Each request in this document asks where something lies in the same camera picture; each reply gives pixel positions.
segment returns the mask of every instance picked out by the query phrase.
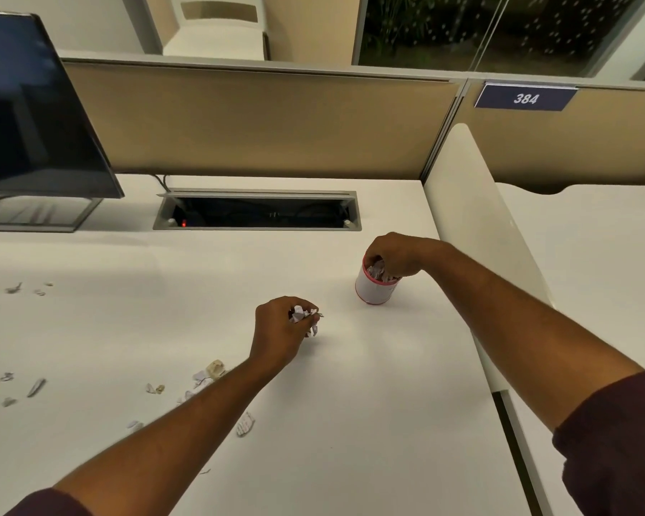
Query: white container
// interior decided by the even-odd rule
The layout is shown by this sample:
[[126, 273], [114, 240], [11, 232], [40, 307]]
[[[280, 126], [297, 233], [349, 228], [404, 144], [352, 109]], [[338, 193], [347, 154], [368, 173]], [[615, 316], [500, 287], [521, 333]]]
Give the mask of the white container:
[[356, 277], [356, 294], [363, 302], [367, 304], [384, 304], [389, 300], [394, 288], [401, 280], [401, 277], [395, 281], [382, 282], [373, 278], [368, 270], [361, 263], [361, 270]]

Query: hand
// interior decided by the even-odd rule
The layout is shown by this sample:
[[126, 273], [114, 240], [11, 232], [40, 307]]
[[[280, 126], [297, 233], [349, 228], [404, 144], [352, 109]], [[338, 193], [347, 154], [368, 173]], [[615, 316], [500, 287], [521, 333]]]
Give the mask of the hand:
[[379, 259], [384, 260], [384, 270], [392, 277], [408, 277], [422, 269], [422, 260], [430, 246], [437, 239], [412, 237], [390, 232], [376, 237], [363, 257], [363, 267], [372, 266]]
[[274, 298], [256, 308], [256, 329], [249, 359], [274, 375], [293, 360], [304, 335], [320, 320], [320, 315], [315, 314], [296, 324], [290, 322], [289, 312], [294, 306], [306, 311], [318, 309], [299, 297]]

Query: white chair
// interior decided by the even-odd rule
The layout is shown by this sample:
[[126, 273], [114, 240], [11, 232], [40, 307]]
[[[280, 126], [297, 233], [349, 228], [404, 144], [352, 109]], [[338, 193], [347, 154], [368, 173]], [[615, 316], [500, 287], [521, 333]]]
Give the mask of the white chair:
[[165, 56], [268, 59], [263, 0], [171, 0], [179, 31]]

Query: person's right arm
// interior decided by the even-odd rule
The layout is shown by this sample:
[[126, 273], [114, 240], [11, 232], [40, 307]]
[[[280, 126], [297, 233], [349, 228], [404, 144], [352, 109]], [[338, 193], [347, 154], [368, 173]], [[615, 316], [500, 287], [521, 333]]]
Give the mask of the person's right arm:
[[364, 265], [384, 259], [387, 273], [424, 269], [525, 403], [555, 429], [582, 401], [643, 368], [587, 329], [483, 267], [451, 244], [390, 233]]

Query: computer monitor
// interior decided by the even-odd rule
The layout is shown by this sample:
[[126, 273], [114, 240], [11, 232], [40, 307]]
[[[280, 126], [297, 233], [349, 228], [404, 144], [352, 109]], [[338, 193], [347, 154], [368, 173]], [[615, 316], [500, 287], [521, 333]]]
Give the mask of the computer monitor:
[[33, 14], [0, 13], [0, 195], [124, 196]]

